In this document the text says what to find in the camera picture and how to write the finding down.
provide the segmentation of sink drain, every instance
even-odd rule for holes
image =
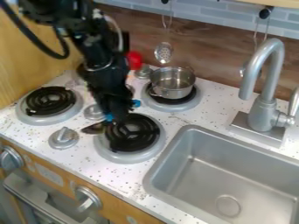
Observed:
[[[220,214],[233,218],[240,214],[241,208],[238,200],[230,195],[221,195],[216,199],[216,207]]]

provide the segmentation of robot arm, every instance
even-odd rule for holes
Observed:
[[[5,0],[0,6],[20,31],[43,52],[56,59],[64,59],[69,50],[57,27],[64,28],[68,37],[84,56],[77,71],[87,82],[92,96],[108,120],[124,120],[133,109],[133,94],[126,87],[129,65],[129,34],[120,31],[111,17],[105,16],[89,0],[18,0],[23,15],[37,24],[53,26],[64,54],[47,48],[21,20],[14,15]],[[116,27],[111,31],[109,23]]]

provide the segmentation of pot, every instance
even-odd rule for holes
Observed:
[[[188,68],[167,66],[154,71],[149,79],[152,84],[150,95],[175,100],[192,91],[196,77]]]

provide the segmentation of electric burner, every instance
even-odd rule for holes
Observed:
[[[125,122],[111,123],[105,135],[113,152],[140,151],[156,141],[160,129],[149,117],[130,114]]]
[[[201,100],[201,93],[196,84],[186,97],[176,100],[153,96],[150,94],[150,91],[152,90],[151,83],[149,82],[143,86],[141,92],[143,104],[162,112],[181,112],[193,109],[198,106]]]
[[[42,87],[16,106],[17,118],[30,125],[50,125],[75,116],[83,107],[79,93],[65,87]]]
[[[75,94],[64,87],[42,87],[27,95],[28,116],[53,116],[69,109],[76,102]]]
[[[156,119],[130,114],[125,122],[110,124],[104,134],[94,137],[101,157],[118,164],[135,164],[149,160],[164,147],[165,130]]]
[[[160,96],[154,96],[154,95],[150,94],[150,91],[153,91],[151,83],[149,83],[147,85],[146,91],[149,93],[149,97],[151,97],[158,103],[167,104],[167,105],[179,105],[182,103],[187,103],[187,102],[191,101],[192,99],[194,99],[194,97],[196,96],[197,89],[195,87],[193,87],[191,92],[187,96],[180,98],[180,99],[166,99],[166,98],[163,98]]]

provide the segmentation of countertop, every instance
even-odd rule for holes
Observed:
[[[76,85],[72,77],[72,72],[65,72],[48,83],[47,86],[63,85],[73,88],[83,95],[84,108],[93,104],[94,100],[86,88],[82,85]],[[135,98],[140,99],[142,87],[148,81],[138,80],[133,77],[133,75],[129,76],[128,84],[136,90]],[[202,94],[201,102],[196,108],[179,113],[164,113],[142,105],[135,112],[153,116],[163,125],[166,130],[166,145],[181,127],[187,124],[196,124],[285,156],[299,159],[299,121],[297,125],[287,130],[284,144],[280,149],[237,136],[229,132],[228,126],[238,111],[248,112],[257,94],[253,94],[249,101],[242,101],[238,97],[239,89],[236,87],[228,87],[202,79],[197,79],[196,85],[198,85]],[[0,110],[1,137],[18,144],[25,150],[85,179],[166,223],[205,223],[201,219],[184,213],[144,191],[142,185],[143,177],[155,163],[158,156],[139,164],[114,164],[102,158],[96,152],[93,136],[85,135],[81,132],[80,140],[74,147],[67,150],[54,150],[47,142],[48,137],[54,131],[64,126],[80,131],[81,128],[94,122],[85,119],[83,110],[81,110],[78,115],[59,124],[30,126],[16,118],[15,106],[16,103]],[[278,108],[281,111],[286,112],[287,107],[288,103],[286,101],[278,100]]]

